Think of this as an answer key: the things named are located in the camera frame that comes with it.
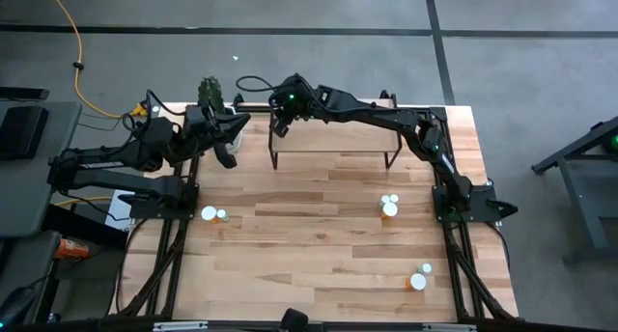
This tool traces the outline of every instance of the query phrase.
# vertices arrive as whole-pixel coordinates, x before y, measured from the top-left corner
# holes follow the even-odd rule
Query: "green plant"
[[[208,103],[212,106],[214,112],[225,114],[221,85],[214,76],[205,77],[200,83],[200,87],[197,88],[197,93],[198,104]]]

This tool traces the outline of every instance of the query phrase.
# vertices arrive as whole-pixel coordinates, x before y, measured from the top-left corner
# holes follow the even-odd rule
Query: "wooden table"
[[[485,182],[471,108],[449,106],[447,115],[460,172]],[[212,152],[202,157],[199,207],[225,208],[231,220],[190,222],[174,318],[279,320],[292,307],[314,320],[455,321],[431,166],[405,148],[388,171],[381,153],[367,152],[287,153],[273,171],[267,124],[268,115],[252,114],[235,169],[223,168]],[[151,176],[169,174],[168,168]],[[400,196],[392,221],[379,218],[386,193]],[[125,304],[153,269],[161,224],[148,221],[135,235],[123,275]],[[480,277],[516,315],[500,238],[484,224],[469,229]],[[406,290],[405,278],[421,263],[434,267],[427,288]],[[471,313],[468,282],[462,285]]]

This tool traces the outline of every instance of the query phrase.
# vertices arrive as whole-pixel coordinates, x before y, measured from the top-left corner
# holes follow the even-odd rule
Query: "concrete floor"
[[[84,25],[430,27],[425,0],[63,1]],[[435,0],[443,29],[494,30],[616,30],[613,2]],[[66,24],[52,0],[4,0],[0,20]],[[73,35],[0,37],[1,84],[45,87],[50,100],[77,101],[70,66],[77,53]],[[82,91],[115,113],[131,109],[147,88],[168,101],[193,100],[205,75],[217,76],[231,98],[235,79],[251,73],[276,83],[300,72],[314,85],[324,83],[360,97],[374,97],[385,88],[403,103],[444,103],[430,37],[85,35],[84,43]],[[520,315],[615,329],[618,266],[570,268],[562,263],[561,256],[585,238],[558,172],[537,177],[529,167],[616,115],[618,41],[445,39],[444,45],[455,101],[473,107],[499,197],[520,207],[503,227]],[[80,127],[73,144],[113,145],[125,136],[119,128],[104,132]]]

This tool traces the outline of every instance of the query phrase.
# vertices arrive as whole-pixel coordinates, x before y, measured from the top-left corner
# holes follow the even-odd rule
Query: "potted plant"
[[[232,106],[225,106],[223,95],[221,93],[221,85],[219,80],[214,76],[205,77],[197,89],[198,103],[207,102],[212,106],[212,110],[217,114],[236,115],[236,109]],[[242,140],[242,131],[234,138],[232,144],[227,144],[226,148],[229,153],[236,153],[239,150],[240,141]]]

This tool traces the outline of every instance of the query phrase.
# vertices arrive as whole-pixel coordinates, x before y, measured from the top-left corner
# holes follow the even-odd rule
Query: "yellow cable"
[[[75,22],[73,21],[73,18],[70,16],[69,12],[65,8],[65,6],[62,4],[62,2],[60,0],[55,0],[55,1],[58,4],[58,6],[60,7],[60,9],[62,9],[62,11],[65,12],[65,15],[69,19],[70,26],[73,27],[73,32],[75,32],[75,35],[77,36],[77,44],[79,45],[79,56],[77,58],[77,63],[81,64],[81,58],[82,58],[82,54],[83,54],[83,47],[82,47],[82,43],[81,43],[81,37],[79,36],[79,32],[77,31],[77,27],[75,26]],[[99,112],[101,115],[107,116],[107,117],[112,118],[112,119],[120,119],[120,117],[121,117],[120,115],[110,114],[110,113],[107,113],[107,112],[97,108],[93,103],[88,101],[81,94],[81,91],[79,91],[79,72],[80,72],[80,69],[79,68],[75,68],[75,92],[77,93],[79,98],[82,99],[86,103],[86,105],[90,106],[93,110]]]
[[[90,197],[90,198],[84,198],[86,201],[92,202],[92,201],[111,201],[111,197]],[[74,200],[67,200],[64,202],[60,202],[60,203],[56,203],[54,206],[56,207],[64,207],[64,206],[68,206],[71,204],[75,204],[75,203],[84,203],[84,201],[82,200],[78,200],[78,199],[74,199]]]

